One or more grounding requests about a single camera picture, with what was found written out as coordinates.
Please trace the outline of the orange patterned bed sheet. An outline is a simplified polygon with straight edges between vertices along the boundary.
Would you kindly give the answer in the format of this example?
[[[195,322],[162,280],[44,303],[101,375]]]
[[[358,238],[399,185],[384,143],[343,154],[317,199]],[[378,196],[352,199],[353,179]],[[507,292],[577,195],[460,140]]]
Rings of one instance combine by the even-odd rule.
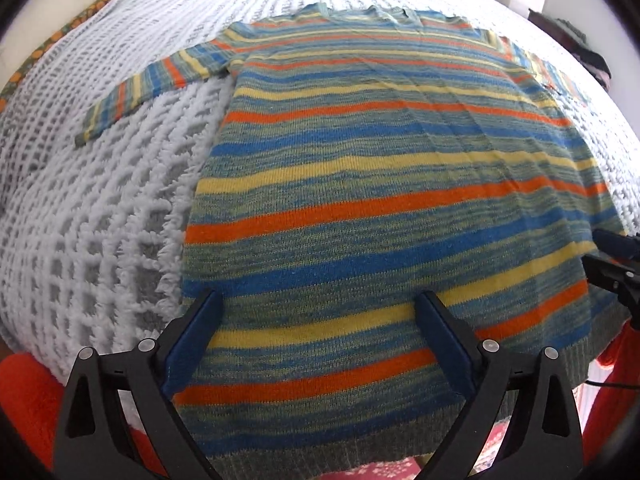
[[[32,66],[34,66],[40,60],[40,58],[42,58],[43,55],[45,55],[52,48],[54,44],[60,41],[72,30],[79,27],[81,24],[84,24],[86,21],[88,21],[89,18],[92,18],[93,15],[96,15],[99,10],[102,10],[104,6],[106,6],[110,1],[111,0],[96,0],[95,2],[91,3],[87,9],[74,16],[74,18],[70,22],[62,26],[60,30],[55,32],[46,41],[43,41],[43,43],[40,44],[37,50],[32,51],[32,54],[29,55],[28,58],[26,58],[23,64],[17,69],[16,72],[12,74],[11,78],[7,82],[1,81],[1,106],[6,107],[9,98],[15,92],[17,86],[25,79]]]

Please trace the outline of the white grey knitted bedspread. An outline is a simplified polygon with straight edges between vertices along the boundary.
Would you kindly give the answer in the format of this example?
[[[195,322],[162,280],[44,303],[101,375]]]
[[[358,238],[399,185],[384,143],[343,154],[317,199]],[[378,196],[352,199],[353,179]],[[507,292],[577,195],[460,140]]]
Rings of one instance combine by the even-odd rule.
[[[462,16],[562,70],[565,99],[620,220],[639,227],[639,140],[612,99],[552,39],[492,0],[103,0],[10,91],[1,115],[1,335],[65,382],[78,350],[126,350],[178,310],[195,173],[229,103],[218,79],[163,96],[93,144],[75,136],[116,84],[236,21],[402,6]]]

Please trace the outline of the striped knit sweater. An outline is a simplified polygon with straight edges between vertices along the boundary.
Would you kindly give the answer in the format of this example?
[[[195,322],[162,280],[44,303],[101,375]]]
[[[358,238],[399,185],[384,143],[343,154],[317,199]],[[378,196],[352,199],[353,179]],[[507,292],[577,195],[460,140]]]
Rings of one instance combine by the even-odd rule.
[[[459,409],[413,305],[436,292],[572,385],[626,310],[590,286],[623,232],[589,146],[602,91],[463,18],[406,8],[234,23],[88,110],[85,145],[164,93],[234,80],[186,225],[181,297],[221,322],[172,395],[226,479],[305,479],[432,452]]]

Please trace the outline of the red patterned rug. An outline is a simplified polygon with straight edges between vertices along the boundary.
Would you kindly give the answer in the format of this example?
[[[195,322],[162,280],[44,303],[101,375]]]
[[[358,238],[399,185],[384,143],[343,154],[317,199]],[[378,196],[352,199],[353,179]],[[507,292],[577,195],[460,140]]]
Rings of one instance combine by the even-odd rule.
[[[483,470],[488,469],[494,462],[498,449],[502,443],[506,430],[508,429],[510,418],[505,418],[496,422],[491,429],[480,456],[476,460],[470,476],[473,477]],[[407,457],[396,462],[377,462],[358,466],[355,469],[330,472],[322,474],[321,480],[409,480],[414,479],[421,470],[421,467],[431,458],[429,455],[419,457]]]

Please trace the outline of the dark clothes pile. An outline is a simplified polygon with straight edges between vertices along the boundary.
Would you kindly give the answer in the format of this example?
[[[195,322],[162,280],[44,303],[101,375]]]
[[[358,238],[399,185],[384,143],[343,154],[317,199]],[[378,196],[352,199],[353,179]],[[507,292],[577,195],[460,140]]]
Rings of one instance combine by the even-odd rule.
[[[567,20],[552,18],[532,9],[528,10],[528,20],[570,52],[604,91],[610,92],[612,74],[608,63],[589,47],[586,36],[579,29]]]

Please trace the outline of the red orange trousers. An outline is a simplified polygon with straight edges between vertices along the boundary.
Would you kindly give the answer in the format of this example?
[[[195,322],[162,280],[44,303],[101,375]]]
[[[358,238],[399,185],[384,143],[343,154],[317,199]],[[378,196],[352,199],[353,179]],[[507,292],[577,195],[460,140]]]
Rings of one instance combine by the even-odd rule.
[[[149,437],[94,377],[70,391],[28,353],[1,361],[3,479],[167,479]]]

